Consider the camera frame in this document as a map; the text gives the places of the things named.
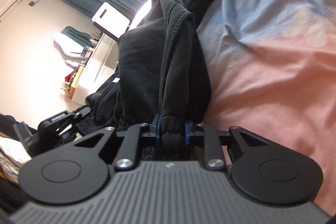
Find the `black garment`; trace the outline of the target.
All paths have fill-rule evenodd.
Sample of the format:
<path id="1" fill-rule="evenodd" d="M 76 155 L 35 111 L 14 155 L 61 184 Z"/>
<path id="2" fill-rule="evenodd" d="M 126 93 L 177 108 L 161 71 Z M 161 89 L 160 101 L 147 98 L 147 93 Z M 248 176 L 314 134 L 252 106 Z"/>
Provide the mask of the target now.
<path id="1" fill-rule="evenodd" d="M 123 131 L 159 115 L 162 157 L 187 158 L 185 123 L 202 121 L 211 99 L 197 28 L 213 1 L 151 0 L 140 25 L 119 38 L 116 72 L 86 98 L 91 113 L 78 130 Z"/>

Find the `white folding chair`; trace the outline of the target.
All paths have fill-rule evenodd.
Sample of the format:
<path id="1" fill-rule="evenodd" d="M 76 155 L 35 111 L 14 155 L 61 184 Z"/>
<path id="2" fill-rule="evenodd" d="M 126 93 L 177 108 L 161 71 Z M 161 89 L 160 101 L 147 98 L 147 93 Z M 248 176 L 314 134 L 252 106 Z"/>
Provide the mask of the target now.
<path id="1" fill-rule="evenodd" d="M 104 2 L 92 17 L 93 25 L 117 41 L 129 28 L 130 20 L 108 2 Z"/>

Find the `white dresser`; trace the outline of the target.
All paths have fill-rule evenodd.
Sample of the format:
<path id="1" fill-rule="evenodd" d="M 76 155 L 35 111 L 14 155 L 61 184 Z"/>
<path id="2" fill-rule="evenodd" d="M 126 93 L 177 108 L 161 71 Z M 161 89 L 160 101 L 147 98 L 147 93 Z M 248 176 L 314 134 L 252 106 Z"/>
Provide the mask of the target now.
<path id="1" fill-rule="evenodd" d="M 84 105 L 85 99 L 115 72 L 118 63 L 118 44 L 103 34 L 86 66 L 75 80 L 72 101 Z"/>

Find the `pastel tie-dye duvet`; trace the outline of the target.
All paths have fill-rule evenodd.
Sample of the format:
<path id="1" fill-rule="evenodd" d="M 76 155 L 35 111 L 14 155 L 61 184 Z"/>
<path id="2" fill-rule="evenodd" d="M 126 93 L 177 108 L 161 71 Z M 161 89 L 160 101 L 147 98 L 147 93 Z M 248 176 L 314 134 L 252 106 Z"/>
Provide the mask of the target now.
<path id="1" fill-rule="evenodd" d="M 198 36 L 212 96 L 203 120 L 241 126 L 323 171 L 335 214 L 335 0 L 214 0 Z"/>

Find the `wavy frame mirror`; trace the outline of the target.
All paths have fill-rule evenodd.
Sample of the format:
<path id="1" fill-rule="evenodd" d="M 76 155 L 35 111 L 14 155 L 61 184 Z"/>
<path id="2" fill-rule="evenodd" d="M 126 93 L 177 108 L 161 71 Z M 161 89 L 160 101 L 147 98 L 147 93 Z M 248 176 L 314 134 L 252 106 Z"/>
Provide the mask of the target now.
<path id="1" fill-rule="evenodd" d="M 72 26 L 66 26 L 54 34 L 54 43 L 64 55 L 72 59 L 84 59 L 93 47 L 92 36 Z"/>

